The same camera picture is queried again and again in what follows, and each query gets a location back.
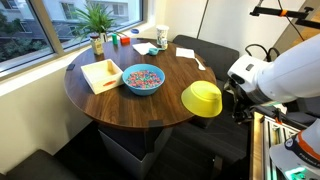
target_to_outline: bowl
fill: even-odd
[[[193,82],[182,92],[181,100],[190,112],[200,117],[215,117],[222,110],[221,91],[208,81]]]
[[[137,72],[145,74],[146,78],[142,80],[142,78],[140,78],[141,75],[136,74]],[[133,73],[135,73],[134,74],[135,76],[131,77],[128,81],[128,78]],[[122,80],[124,84],[126,84],[126,86],[134,94],[139,96],[148,96],[155,93],[159,89],[159,87],[164,83],[165,75],[164,75],[164,72],[157,66],[154,66],[151,64],[135,64],[123,71]]]

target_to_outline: paper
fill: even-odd
[[[138,51],[141,55],[145,55],[149,52],[150,48],[157,48],[151,43],[140,43],[140,44],[134,44],[132,45],[133,48]]]
[[[194,51],[192,49],[178,48],[176,51],[176,56],[194,58]]]

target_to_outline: table top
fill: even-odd
[[[194,114],[183,106],[181,94],[194,81],[216,84],[212,69],[206,67],[201,71],[194,59],[176,57],[176,47],[180,46],[171,42],[156,56],[140,55],[132,47],[132,44],[146,42],[158,46],[155,40],[138,38],[131,39],[128,45],[104,43],[102,55],[94,55],[90,48],[77,56],[71,63],[75,65],[73,70],[67,70],[64,78],[67,96],[73,104],[99,123],[130,130],[172,127],[190,120]],[[138,63],[152,64],[163,70],[166,79],[150,96],[137,96],[124,84],[95,95],[80,67],[105,59],[112,59],[123,71]]]

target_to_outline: cereal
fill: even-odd
[[[160,85],[162,80],[152,71],[140,70],[131,73],[126,83],[135,88],[147,89]]]

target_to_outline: yellow plastic bowl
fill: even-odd
[[[222,110],[219,88],[208,81],[195,81],[182,92],[183,105],[200,117],[215,117]]]

